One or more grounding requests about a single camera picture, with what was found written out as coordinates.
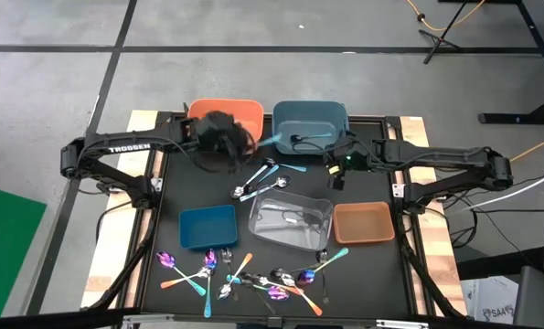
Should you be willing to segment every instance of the tripod leg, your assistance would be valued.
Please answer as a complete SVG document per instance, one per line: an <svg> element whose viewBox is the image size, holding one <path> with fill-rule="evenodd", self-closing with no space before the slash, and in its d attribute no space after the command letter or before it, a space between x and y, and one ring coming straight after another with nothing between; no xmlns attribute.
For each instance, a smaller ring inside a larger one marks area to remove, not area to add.
<svg viewBox="0 0 544 329"><path fill-rule="evenodd" d="M442 43L444 43L444 45L451 46L451 47L453 47L453 48L455 48L457 50L461 48L460 46L455 45L454 43L452 43L452 42L450 42L448 40L443 40L440 37L435 36L434 34L432 34L430 32L424 31L423 29L419 29L418 32L420 32L421 35L424 35L426 37L431 38L433 42L436 42L437 40L440 40Z"/></svg>
<svg viewBox="0 0 544 329"><path fill-rule="evenodd" d="M458 46L456 46L455 44L453 43L450 43L446 40L444 40L444 37L446 37L446 34L448 33L448 30L451 29L451 27L453 27L453 24L454 24L454 21L456 21L456 18L458 18L458 16L461 14L461 12L463 11L464 7L466 6L466 3L468 2L468 0L464 0L463 1L463 4L461 5L461 7L458 9L458 11L456 12L456 14L454 14L454 17L453 17L453 20L451 20L451 22L448 24L448 27L446 27L446 29L444 30L443 34L440 36L440 37L436 37L436 44L434 45L434 47L430 50L430 53L428 54L428 56L426 56L426 58L424 59L423 63L426 65L430 62L430 59L432 59L432 56L434 56L434 53L436 52L436 50L438 50L438 47L444 42L450 46L453 46L455 48L458 48ZM421 32L422 34L426 34L426 35L430 35L430 33L424 31L424 32Z"/></svg>

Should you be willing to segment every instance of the green mat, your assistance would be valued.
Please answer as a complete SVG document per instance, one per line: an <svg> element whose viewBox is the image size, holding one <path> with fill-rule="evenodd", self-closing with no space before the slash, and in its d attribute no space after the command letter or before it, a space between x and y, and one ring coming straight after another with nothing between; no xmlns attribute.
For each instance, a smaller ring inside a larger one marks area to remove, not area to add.
<svg viewBox="0 0 544 329"><path fill-rule="evenodd" d="M0 315L46 205L0 191Z"/></svg>

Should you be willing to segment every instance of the wooden board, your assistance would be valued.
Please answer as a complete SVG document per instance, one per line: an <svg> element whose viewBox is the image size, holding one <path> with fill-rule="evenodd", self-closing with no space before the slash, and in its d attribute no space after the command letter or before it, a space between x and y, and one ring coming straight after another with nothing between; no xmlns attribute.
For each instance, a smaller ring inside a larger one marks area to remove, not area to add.
<svg viewBox="0 0 544 329"><path fill-rule="evenodd" d="M416 146L428 146L428 137L426 136L426 128L422 118L401 117L401 131L404 141L411 142ZM413 167L410 169L410 178L413 183L427 184L436 180L436 174L433 168ZM442 204L436 201L432 201L428 208L444 213ZM460 313L466 314L466 304L464 303L463 290L456 269L456 260L454 260L453 246L448 234L446 220L431 211L419 215L418 219L420 221L421 240L426 255L428 273L453 307ZM413 243L411 233L408 234L408 237ZM426 314L421 284L419 284L420 278L415 272L412 278L419 313ZM436 307L436 313L443 316L438 307Z"/></svg>
<svg viewBox="0 0 544 329"><path fill-rule="evenodd" d="M142 131L154 128L156 116L157 111L133 111L127 131ZM401 127L404 140L418 146L428 146L428 139L422 118L401 117ZM393 130L390 131L390 137L395 137ZM141 175L144 173L147 164L147 156L147 151L122 154L117 167L129 175ZM159 174L161 159L162 155L158 154L154 167L155 176ZM432 168L412 168L410 175L412 182L416 183L429 183L436 179ZM398 182L401 182L401 175L397 175L397 177ZM114 207L127 201L127 199L127 195L125 194L111 196L107 208ZM431 203L429 207L443 211L442 206L435 202ZM145 234L150 215L151 211L147 210L144 212L144 221L138 241ZM134 217L135 210L130 207L124 207L122 210L116 210L108 214L103 220L99 242L95 249L89 279L87 280L87 286L82 298L82 306L88 306L96 302L122 270L132 235ZM428 271L453 306L459 312L466 314L463 291L459 282L453 248L445 220L439 215L430 212L419 216L419 220ZM410 234L409 239L413 245L413 239ZM426 314L420 279L413 270L412 279L418 312ZM125 299L126 306L133 306L133 297L135 296L138 280L139 265L130 279L129 290Z"/></svg>
<svg viewBox="0 0 544 329"><path fill-rule="evenodd" d="M127 131L154 129L157 113L157 111L132 111ZM117 169L133 176L143 175L149 153L149 151L142 151L121 154L117 163ZM107 208L115 207L128 200L129 197L125 193L111 195L107 202ZM144 212L144 221L146 224L150 215L150 210ZM125 265L134 219L135 209L130 207L130 205L121 207L105 215L101 224L97 247L92 258L89 278L87 279L85 292L80 303L81 307L90 306L97 302L103 292L109 288L117 275L119 275L123 265ZM138 275L139 270L135 272L135 278Z"/></svg>

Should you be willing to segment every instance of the blue plastic bin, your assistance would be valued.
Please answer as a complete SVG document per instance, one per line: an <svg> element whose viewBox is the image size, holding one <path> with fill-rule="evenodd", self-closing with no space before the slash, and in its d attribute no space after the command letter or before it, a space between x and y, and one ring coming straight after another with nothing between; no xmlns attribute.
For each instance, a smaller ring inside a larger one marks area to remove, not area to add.
<svg viewBox="0 0 544 329"><path fill-rule="evenodd" d="M222 248L237 243L235 207L231 205L185 210L178 220L180 247Z"/></svg>
<svg viewBox="0 0 544 329"><path fill-rule="evenodd" d="M275 144L282 154L315 154L319 150L306 144L296 145L298 153L292 150L290 137L294 134L312 136L332 133L330 137L305 140L320 147L336 142L344 130L348 130L347 110L336 101L281 101L273 108L273 135L282 133L280 142Z"/></svg>

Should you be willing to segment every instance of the black tabletop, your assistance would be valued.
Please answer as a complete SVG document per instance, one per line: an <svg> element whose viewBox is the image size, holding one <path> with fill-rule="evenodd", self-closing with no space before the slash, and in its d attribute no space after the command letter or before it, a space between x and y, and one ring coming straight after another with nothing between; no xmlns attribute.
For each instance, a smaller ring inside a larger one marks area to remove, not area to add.
<svg viewBox="0 0 544 329"><path fill-rule="evenodd" d="M362 139L382 139L380 124L351 124L351 130ZM264 124L263 137L271 134L269 122ZM249 273L269 275L270 270L282 267L294 270L316 263L315 254L286 247L256 238L248 229L252 200L232 200L229 191L244 183L261 167L263 157L271 157L279 163L304 165L306 173L281 168L278 175L289 175L293 180L286 187L287 192L312 198L325 198L333 205L340 203L385 201L391 203L389 176L385 174L347 172L343 191L327 188L328 173L322 166L320 156L282 155L272 146L258 150L251 164L236 175L209 174L194 167L182 154L169 155L165 174L163 202L158 215L158 227L149 265L142 311L149 313L174 313L202 317L205 297L200 297L187 284L178 284L161 289L160 282L180 278L174 270L165 269L155 260L155 253L167 251L176 256L177 267L186 275L197 272L202 265L203 252L182 249L178 242L178 214L185 209L233 205L236 208L239 241L232 249L237 269L243 257L251 252L252 261L245 268ZM337 253L343 245L336 243L334 233L328 243L330 255ZM322 284L317 280L304 290L308 297L323 309L322 318L341 319L399 319L409 314L406 271L398 242L393 240L379 244L348 245L350 251L344 258L325 268L326 288L330 302L323 303ZM218 301L215 297L220 285L225 283L227 267L219 262L212 278L211 300L212 321L221 317L267 317L270 314L254 292L237 288L240 300ZM207 287L206 280L197 283ZM315 314L300 296L291 295L286 302L268 299L275 311L284 317L315 318Z"/></svg>

